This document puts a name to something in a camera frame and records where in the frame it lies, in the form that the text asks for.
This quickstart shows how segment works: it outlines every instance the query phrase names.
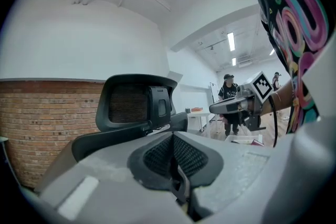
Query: cable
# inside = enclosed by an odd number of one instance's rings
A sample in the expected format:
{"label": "cable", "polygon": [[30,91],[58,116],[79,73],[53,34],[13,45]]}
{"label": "cable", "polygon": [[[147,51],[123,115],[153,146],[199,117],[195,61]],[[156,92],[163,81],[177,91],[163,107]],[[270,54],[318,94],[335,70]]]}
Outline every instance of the cable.
{"label": "cable", "polygon": [[274,101],[273,101],[273,98],[272,98],[271,95],[268,97],[268,100],[269,100],[269,103],[270,103],[270,105],[271,105],[271,107],[272,107],[273,115],[274,115],[275,137],[274,137],[274,144],[273,144],[273,147],[275,147],[276,144],[277,144],[277,140],[278,140],[278,119],[277,119],[277,111],[276,111],[276,109],[275,109]]}

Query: fluorescent light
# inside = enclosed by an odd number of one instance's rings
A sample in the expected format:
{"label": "fluorescent light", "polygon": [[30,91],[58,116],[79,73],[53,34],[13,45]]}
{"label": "fluorescent light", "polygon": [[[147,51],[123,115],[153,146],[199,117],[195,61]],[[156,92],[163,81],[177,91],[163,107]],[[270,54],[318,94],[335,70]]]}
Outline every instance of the fluorescent light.
{"label": "fluorescent light", "polygon": [[227,34],[227,38],[229,39],[230,51],[235,50],[235,38],[233,37],[233,33]]}

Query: white table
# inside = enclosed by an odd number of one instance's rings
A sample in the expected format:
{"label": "white table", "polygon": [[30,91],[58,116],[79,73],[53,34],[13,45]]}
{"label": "white table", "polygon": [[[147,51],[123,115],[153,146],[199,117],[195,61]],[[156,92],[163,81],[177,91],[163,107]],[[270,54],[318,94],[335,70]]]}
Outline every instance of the white table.
{"label": "white table", "polygon": [[[207,136],[210,137],[211,136],[211,128],[210,128],[210,119],[209,119],[209,116],[211,115],[210,112],[192,112],[192,113],[189,113],[188,114],[188,117],[189,118],[195,118],[195,117],[198,117],[198,120],[199,120],[199,129],[201,130],[201,132],[203,131],[203,126],[202,126],[202,121],[201,121],[201,117],[205,117],[206,119],[206,133],[207,133]],[[217,114],[215,114],[215,120],[216,120],[216,127],[217,127],[217,133],[219,133],[219,130],[218,130],[218,123],[217,123]]]}

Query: brick wall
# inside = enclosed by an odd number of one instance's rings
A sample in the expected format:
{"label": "brick wall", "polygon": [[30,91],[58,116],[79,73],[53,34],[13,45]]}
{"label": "brick wall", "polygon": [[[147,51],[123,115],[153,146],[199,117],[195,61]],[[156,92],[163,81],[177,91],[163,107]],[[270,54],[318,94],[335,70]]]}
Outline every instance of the brick wall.
{"label": "brick wall", "polygon": [[67,143],[98,132],[103,84],[70,81],[0,82],[0,135],[21,184],[34,188]]}

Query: person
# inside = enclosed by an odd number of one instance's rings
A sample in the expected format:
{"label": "person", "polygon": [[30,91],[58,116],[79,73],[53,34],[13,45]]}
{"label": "person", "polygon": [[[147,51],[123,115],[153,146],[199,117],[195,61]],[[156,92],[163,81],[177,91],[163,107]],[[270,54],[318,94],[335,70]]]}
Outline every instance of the person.
{"label": "person", "polygon": [[[258,0],[261,23],[291,80],[271,94],[276,110],[291,106],[287,133],[315,121],[319,111],[302,76],[335,29],[334,0]],[[270,113],[267,100],[262,114]]]}
{"label": "person", "polygon": [[[226,74],[224,76],[224,83],[221,87],[218,98],[219,100],[223,101],[225,99],[229,99],[232,97],[235,97],[237,94],[237,87],[238,85],[233,82],[234,76],[231,74]],[[223,122],[224,122],[224,128],[225,128],[225,135],[230,135],[231,132],[231,125],[232,125],[232,131],[235,135],[238,134],[238,122],[234,121],[230,115],[223,116]]]}
{"label": "person", "polygon": [[281,86],[279,84],[279,77],[280,76],[281,75],[279,74],[279,72],[274,73],[274,77],[272,79],[272,86],[273,86],[274,91],[277,91],[281,88]]}

